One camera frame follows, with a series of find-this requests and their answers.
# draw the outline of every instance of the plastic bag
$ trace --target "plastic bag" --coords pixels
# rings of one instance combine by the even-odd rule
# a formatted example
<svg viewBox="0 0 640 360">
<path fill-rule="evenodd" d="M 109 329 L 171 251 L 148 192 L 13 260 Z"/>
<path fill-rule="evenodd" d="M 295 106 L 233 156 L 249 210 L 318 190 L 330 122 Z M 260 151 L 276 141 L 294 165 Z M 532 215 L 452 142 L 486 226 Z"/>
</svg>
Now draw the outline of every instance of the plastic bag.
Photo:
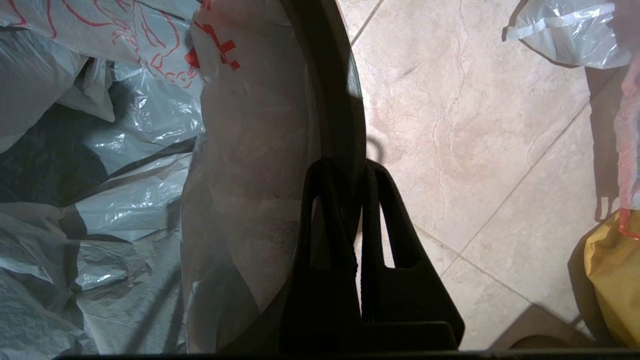
<svg viewBox="0 0 640 360">
<path fill-rule="evenodd" d="M 63 230 L 82 240 L 77 305 L 100 354 L 175 352 L 184 342 L 179 209 L 190 161 L 153 161 L 63 210 Z"/>
<path fill-rule="evenodd" d="M 610 22 L 615 5 L 607 0 L 529 1 L 518 13 L 507 40 L 523 40 L 549 59 L 577 66 L 624 66 L 631 52 L 618 44 Z"/>
<path fill-rule="evenodd" d="M 114 83 L 109 94 L 117 121 L 90 131 L 82 140 L 109 175 L 169 146 L 175 152 L 190 149 L 204 132 L 200 101 L 177 86 L 156 81 L 146 69 Z"/>
<path fill-rule="evenodd" d="M 0 204 L 0 357 L 50 359 L 83 336 L 65 304 L 66 236 L 58 209 Z"/>
<path fill-rule="evenodd" d="M 640 53 L 622 82 L 620 110 L 614 119 L 618 150 L 618 188 L 620 191 L 620 231 L 640 238 L 640 224 L 632 224 L 631 211 L 640 210 L 640 153 L 638 122 L 640 121 Z"/>
<path fill-rule="evenodd" d="M 184 15 L 193 12 L 194 2 L 174 1 L 173 7 Z M 196 98 L 202 92 L 202 77 L 187 56 L 189 22 L 137 1 L 0 1 L 0 26 L 31 29 L 94 58 L 144 66 Z"/>
<path fill-rule="evenodd" d="M 182 198 L 182 282 L 188 349 L 216 352 L 265 310 L 291 271 L 309 109 L 305 60 L 279 1 L 205 1 L 191 36 L 210 80 L 206 139 Z"/>
<path fill-rule="evenodd" d="M 596 290 L 605 323 L 620 345 L 640 346 L 640 243 L 616 231 L 614 214 L 588 239 L 584 268 Z"/>
<path fill-rule="evenodd" d="M 0 31 L 0 49 L 0 152 L 4 152 L 74 84 L 87 57 L 19 29 Z"/>
<path fill-rule="evenodd" d="M 105 59 L 89 59 L 84 74 L 80 73 L 74 85 L 56 102 L 114 122 L 116 118 L 107 91 L 112 84 L 109 65 L 110 61 Z"/>
</svg>

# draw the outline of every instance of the translucent plastic bag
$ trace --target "translucent plastic bag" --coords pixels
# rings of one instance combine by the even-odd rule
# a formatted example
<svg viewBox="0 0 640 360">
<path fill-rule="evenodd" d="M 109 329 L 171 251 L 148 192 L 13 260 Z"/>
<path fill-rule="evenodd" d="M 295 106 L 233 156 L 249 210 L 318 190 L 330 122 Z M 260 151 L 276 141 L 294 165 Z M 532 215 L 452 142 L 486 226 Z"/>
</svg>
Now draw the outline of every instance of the translucent plastic bag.
<svg viewBox="0 0 640 360">
<path fill-rule="evenodd" d="M 607 0 L 529 1 L 507 30 L 507 40 L 523 40 L 549 59 L 577 66 L 610 69 L 631 60 L 610 22 L 614 3 Z"/>
<path fill-rule="evenodd" d="M 205 1 L 191 36 L 210 81 L 182 198 L 182 280 L 188 349 L 216 352 L 291 271 L 310 163 L 306 71 L 277 0 Z"/>
<path fill-rule="evenodd" d="M 631 211 L 640 210 L 640 53 L 622 82 L 622 101 L 614 120 L 618 150 L 618 187 L 620 188 L 620 231 L 640 238 L 640 226 L 632 226 Z"/>
</svg>

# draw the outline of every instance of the yellow plastic bag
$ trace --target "yellow plastic bag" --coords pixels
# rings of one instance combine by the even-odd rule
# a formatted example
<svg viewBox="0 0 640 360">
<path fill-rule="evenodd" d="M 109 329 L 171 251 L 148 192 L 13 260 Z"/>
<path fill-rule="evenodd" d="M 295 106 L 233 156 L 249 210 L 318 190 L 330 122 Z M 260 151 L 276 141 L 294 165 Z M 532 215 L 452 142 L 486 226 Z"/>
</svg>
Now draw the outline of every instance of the yellow plastic bag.
<svg viewBox="0 0 640 360">
<path fill-rule="evenodd" d="M 640 220 L 640 213 L 632 217 Z M 616 213 L 587 239 L 584 268 L 611 335 L 621 345 L 640 347 L 640 241 L 622 235 L 619 225 Z"/>
</svg>

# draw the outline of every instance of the tile grout line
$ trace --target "tile grout line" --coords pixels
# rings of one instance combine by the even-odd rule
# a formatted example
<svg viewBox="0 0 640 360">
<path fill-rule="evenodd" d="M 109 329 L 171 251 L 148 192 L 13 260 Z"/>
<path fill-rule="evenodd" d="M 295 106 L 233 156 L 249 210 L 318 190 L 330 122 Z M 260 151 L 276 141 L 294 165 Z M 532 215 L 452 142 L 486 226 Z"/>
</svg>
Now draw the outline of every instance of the tile grout line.
<svg viewBox="0 0 640 360">
<path fill-rule="evenodd" d="M 461 259 L 462 261 L 466 261 L 469 265 L 473 266 L 476 270 L 480 271 L 482 274 L 488 276 L 491 280 L 497 282 L 498 284 L 500 284 L 501 286 L 505 287 L 506 289 L 508 289 L 509 291 L 511 291 L 512 293 L 518 295 L 519 297 L 521 297 L 523 300 L 525 300 L 526 302 L 528 302 L 529 304 L 535 304 L 535 302 L 533 302 L 532 300 L 530 300 L 529 298 L 527 298 L 526 296 L 522 295 L 520 292 L 516 291 L 514 288 L 510 287 L 509 285 L 505 284 L 504 282 L 498 280 L 498 278 L 496 278 L 495 276 L 493 276 L 492 274 L 489 274 L 488 272 L 484 271 L 482 268 L 480 268 L 480 266 L 477 266 L 476 264 L 472 263 L 471 261 L 469 261 L 467 258 L 465 258 L 464 256 L 460 255 L 459 259 Z"/>
<path fill-rule="evenodd" d="M 435 236 L 433 236 L 433 235 L 431 235 L 431 234 L 427 233 L 427 231 L 426 231 L 426 230 L 424 230 L 423 228 L 421 228 L 421 227 L 419 227 L 418 225 L 416 225 L 413 221 L 411 221 L 411 223 L 413 224 L 413 227 L 414 227 L 414 228 L 416 228 L 416 229 L 418 229 L 420 232 L 422 232 L 422 233 L 423 233 L 423 235 L 426 235 L 427 237 L 429 237 L 429 238 L 431 238 L 431 239 L 434 239 L 437 243 L 439 243 L 439 244 L 441 244 L 442 246 L 444 246 L 445 248 L 447 248 L 447 249 L 449 249 L 449 250 L 453 251 L 453 253 L 454 253 L 454 254 L 456 254 L 456 255 L 460 255 L 460 253 L 459 253 L 459 252 L 457 252 L 457 251 L 456 251 L 456 249 L 454 249 L 454 248 L 452 248 L 452 247 L 448 246 L 444 241 L 442 241 L 442 240 L 440 240 L 440 239 L 436 238 Z"/>
<path fill-rule="evenodd" d="M 465 247 L 462 248 L 462 250 L 460 251 L 460 254 L 462 255 L 462 253 L 467 249 L 467 247 L 469 247 L 469 245 L 471 245 L 471 243 L 475 240 L 476 236 L 484 229 L 484 227 L 489 223 L 489 221 L 491 221 L 491 219 L 493 219 L 493 217 L 495 216 L 495 214 L 498 213 L 498 210 L 502 209 L 502 206 L 504 205 L 504 203 L 513 195 L 513 193 L 518 189 L 518 187 L 520 187 L 520 185 L 524 182 L 524 179 L 526 179 L 529 174 L 533 171 L 533 169 L 538 165 L 538 163 L 547 155 L 547 153 L 556 145 L 556 143 L 558 141 L 560 141 L 560 139 L 562 139 L 562 137 L 567 133 L 567 131 L 569 131 L 569 129 L 573 126 L 573 124 L 578 120 L 578 118 L 580 117 L 580 115 L 582 115 L 582 113 L 586 110 L 586 108 L 589 106 L 589 104 L 591 103 L 591 99 L 594 99 L 596 96 L 600 95 L 600 92 L 602 92 L 607 85 L 609 84 L 609 82 L 611 82 L 613 79 L 613 76 L 611 76 L 611 78 L 609 78 L 607 80 L 607 82 L 605 83 L 605 85 L 602 86 L 602 88 L 600 89 L 600 91 L 598 91 L 598 93 L 596 93 L 593 98 L 590 97 L 587 102 L 584 104 L 584 106 L 580 109 L 580 111 L 578 111 L 578 114 L 576 114 L 576 116 L 569 122 L 569 124 L 560 132 L 560 135 L 558 135 L 556 137 L 556 139 L 554 139 L 554 141 L 547 147 L 547 149 L 545 149 L 545 151 L 542 153 L 542 155 L 540 155 L 540 157 L 536 160 L 536 162 L 533 163 L 533 165 L 531 165 L 531 167 L 529 167 L 529 169 L 527 170 L 527 172 L 520 178 L 520 180 L 517 182 L 517 184 L 513 187 L 513 189 L 511 189 L 511 191 L 509 192 L 509 194 L 504 198 L 504 200 L 500 203 L 500 205 L 495 209 L 495 211 L 491 214 L 491 216 L 484 222 L 484 224 L 480 227 L 480 229 L 478 229 L 478 231 L 476 231 L 476 233 L 471 237 L 471 240 L 469 240 L 469 242 L 465 245 Z"/>
<path fill-rule="evenodd" d="M 456 254 L 456 258 L 453 259 L 453 261 L 451 261 L 451 264 L 447 265 L 447 267 L 442 270 L 442 275 L 438 274 L 439 278 L 442 278 L 444 276 L 444 274 L 447 272 L 447 270 L 451 267 L 451 265 L 453 265 L 453 263 L 456 262 L 456 260 L 458 260 L 460 258 L 460 254 Z"/>
<path fill-rule="evenodd" d="M 373 15 L 376 14 L 376 12 L 378 11 L 378 8 L 380 7 L 380 5 L 382 5 L 382 2 L 384 0 L 380 0 L 378 1 L 378 3 L 376 4 L 376 6 L 373 8 L 373 10 L 371 10 L 371 13 L 369 14 L 369 16 L 367 17 L 367 20 L 364 20 L 364 24 L 362 24 L 362 26 L 360 26 L 360 30 L 358 30 L 358 33 L 356 34 L 356 36 L 353 37 L 353 40 L 351 41 L 350 45 L 353 47 L 353 44 L 356 43 L 356 40 L 358 40 L 358 38 L 360 37 L 360 34 L 362 34 L 362 32 L 364 31 L 364 28 L 368 25 L 369 21 L 371 21 L 371 19 L 373 18 Z"/>
<path fill-rule="evenodd" d="M 498 206 L 498 208 L 491 214 L 491 216 L 489 217 L 489 219 L 487 219 L 487 221 L 480 227 L 480 229 L 478 229 L 478 231 L 475 233 L 475 235 L 473 235 L 473 237 L 471 237 L 471 240 L 469 240 L 469 242 L 465 245 L 465 247 L 462 248 L 462 250 L 460 251 L 460 253 L 458 254 L 458 257 L 449 265 L 447 266 L 447 268 L 442 272 L 442 275 L 440 276 L 441 278 L 444 277 L 444 275 L 446 274 L 446 272 L 449 270 L 449 268 L 451 267 L 451 265 L 453 265 L 453 263 L 456 262 L 456 260 L 461 259 L 463 261 L 466 261 L 468 264 L 470 264 L 471 266 L 473 266 L 474 268 L 476 268 L 478 271 L 480 271 L 482 274 L 485 274 L 486 276 L 488 276 L 490 279 L 494 280 L 495 282 L 497 282 L 498 284 L 504 286 L 506 289 L 512 291 L 513 293 L 517 294 L 519 297 L 523 298 L 525 301 L 527 301 L 530 304 L 535 304 L 535 302 L 533 302 L 532 300 L 530 300 L 529 298 L 527 298 L 526 296 L 522 295 L 519 291 L 516 291 L 514 288 L 510 287 L 509 285 L 505 284 L 504 282 L 500 281 L 498 278 L 496 278 L 495 276 L 493 276 L 492 274 L 490 274 L 489 272 L 485 271 L 484 269 L 482 269 L 480 266 L 477 266 L 476 264 L 474 264 L 473 262 L 471 262 L 469 259 L 467 259 L 465 256 L 462 255 L 462 253 L 467 249 L 467 247 L 474 241 L 474 239 L 476 238 L 476 236 L 480 233 L 480 231 L 482 231 L 482 229 L 484 229 L 484 227 L 489 223 L 489 221 L 495 216 L 495 214 L 498 212 L 498 210 L 500 208 L 502 208 L 502 206 L 504 205 L 504 203 L 512 196 L 512 194 L 515 192 L 515 190 L 520 186 L 520 184 L 524 181 L 524 179 L 529 175 L 529 173 L 531 172 L 531 170 L 536 167 L 536 165 L 538 164 L 538 162 L 540 162 L 540 160 L 542 160 L 542 158 L 545 157 L 545 155 L 547 155 L 547 153 L 551 150 L 551 148 L 553 148 L 553 146 L 555 146 L 555 144 L 564 136 L 564 134 L 569 130 L 569 128 L 571 128 L 573 126 L 573 124 L 577 121 L 577 119 L 580 117 L 580 115 L 582 114 L 582 112 L 585 111 L 585 109 L 587 108 L 587 106 L 591 103 L 591 100 L 594 99 L 596 96 L 598 96 L 602 91 L 604 91 L 604 89 L 607 87 L 607 85 L 609 84 L 609 82 L 611 82 L 614 78 L 614 75 L 611 76 L 606 82 L 605 84 L 602 86 L 602 88 L 600 89 L 600 91 L 598 91 L 593 97 L 590 97 L 587 100 L 587 103 L 580 109 L 580 111 L 578 111 L 578 114 L 571 120 L 571 122 L 569 122 L 569 124 L 562 130 L 562 132 L 560 132 L 560 135 L 557 136 L 557 138 L 549 145 L 549 147 L 547 147 L 547 149 L 545 150 L 545 152 L 542 153 L 542 155 L 536 160 L 535 163 L 533 163 L 533 165 L 531 165 L 531 167 L 529 168 L 529 170 L 524 174 L 524 176 L 522 176 L 522 178 L 518 181 L 518 183 L 516 184 L 516 186 L 513 187 L 513 189 L 509 192 L 509 194 L 504 198 L 504 200 L 502 201 L 502 203 Z"/>
</svg>

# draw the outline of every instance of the tile floor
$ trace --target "tile floor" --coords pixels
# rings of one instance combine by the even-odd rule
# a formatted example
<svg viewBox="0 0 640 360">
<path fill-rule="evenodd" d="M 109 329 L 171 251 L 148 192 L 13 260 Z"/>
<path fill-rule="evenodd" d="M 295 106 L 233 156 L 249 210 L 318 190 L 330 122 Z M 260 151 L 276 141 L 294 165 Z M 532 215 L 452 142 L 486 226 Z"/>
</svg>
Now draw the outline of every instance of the tile floor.
<svg viewBox="0 0 640 360">
<path fill-rule="evenodd" d="M 624 70 L 503 42 L 518 0 L 338 0 L 367 155 L 393 175 L 465 319 L 490 347 L 533 305 L 583 330 L 568 262 L 616 209 Z"/>
</svg>

